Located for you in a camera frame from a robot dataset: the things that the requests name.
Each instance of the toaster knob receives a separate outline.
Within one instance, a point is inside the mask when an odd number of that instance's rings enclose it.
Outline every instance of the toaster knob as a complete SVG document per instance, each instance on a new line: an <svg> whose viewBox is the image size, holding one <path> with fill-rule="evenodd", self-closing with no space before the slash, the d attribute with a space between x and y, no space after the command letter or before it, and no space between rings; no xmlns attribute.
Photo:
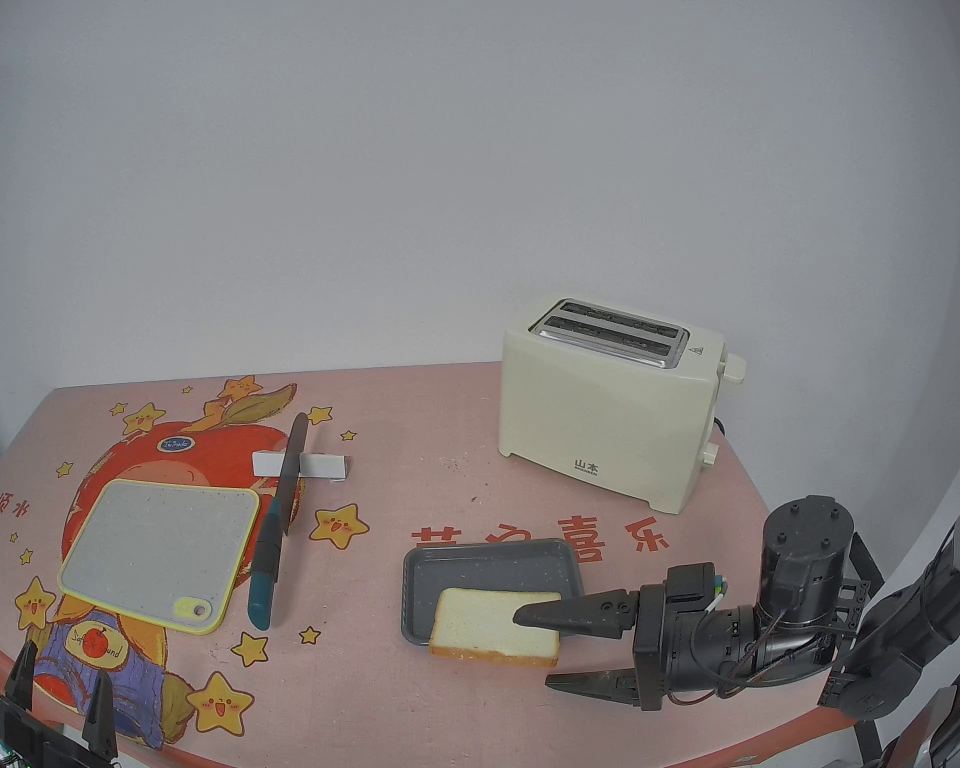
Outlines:
<svg viewBox="0 0 960 768"><path fill-rule="evenodd" d="M704 445L704 449L700 453L700 461L706 464L708 467L713 466L713 462L717 460L717 450L718 446L714 443L707 443Z"/></svg>

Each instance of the bread crust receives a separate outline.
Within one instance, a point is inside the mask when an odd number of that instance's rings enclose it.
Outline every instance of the bread crust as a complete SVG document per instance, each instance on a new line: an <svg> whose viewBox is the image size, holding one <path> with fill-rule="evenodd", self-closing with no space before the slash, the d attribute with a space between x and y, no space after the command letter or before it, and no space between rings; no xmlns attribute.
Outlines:
<svg viewBox="0 0 960 768"><path fill-rule="evenodd" d="M430 646L430 653L443 659L487 661L506 666L557 666L558 656L547 659L543 656L508 656L499 651L476 651L470 648L443 648Z"/></svg>

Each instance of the toaster lever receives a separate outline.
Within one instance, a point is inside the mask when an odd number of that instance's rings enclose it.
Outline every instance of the toaster lever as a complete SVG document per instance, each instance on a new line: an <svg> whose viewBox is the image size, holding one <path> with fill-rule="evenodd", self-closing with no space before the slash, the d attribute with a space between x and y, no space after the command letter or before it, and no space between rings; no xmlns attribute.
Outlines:
<svg viewBox="0 0 960 768"><path fill-rule="evenodd" d="M747 374L747 361L740 355L728 352L727 359L720 363L720 375L724 381L731 384L742 384L743 377Z"/></svg>

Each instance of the toaster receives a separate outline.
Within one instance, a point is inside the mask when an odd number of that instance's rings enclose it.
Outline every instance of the toaster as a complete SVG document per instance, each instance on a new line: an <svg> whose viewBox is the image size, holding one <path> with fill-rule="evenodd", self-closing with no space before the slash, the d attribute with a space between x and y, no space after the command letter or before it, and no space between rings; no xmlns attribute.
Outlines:
<svg viewBox="0 0 960 768"><path fill-rule="evenodd" d="M554 301L504 335L499 450L676 515L716 459L720 383L745 371L713 331Z"/></svg>

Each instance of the knife handle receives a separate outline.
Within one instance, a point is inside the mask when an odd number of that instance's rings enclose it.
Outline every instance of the knife handle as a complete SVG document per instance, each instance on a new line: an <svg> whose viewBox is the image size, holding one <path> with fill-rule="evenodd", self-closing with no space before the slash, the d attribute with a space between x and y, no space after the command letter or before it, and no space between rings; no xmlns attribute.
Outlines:
<svg viewBox="0 0 960 768"><path fill-rule="evenodd" d="M247 616L261 632L270 629L270 613L274 604L274 584L280 570L280 547L283 531L280 525L280 505L274 499L270 510L260 523L260 533L253 549L250 574L250 595L247 598Z"/></svg>

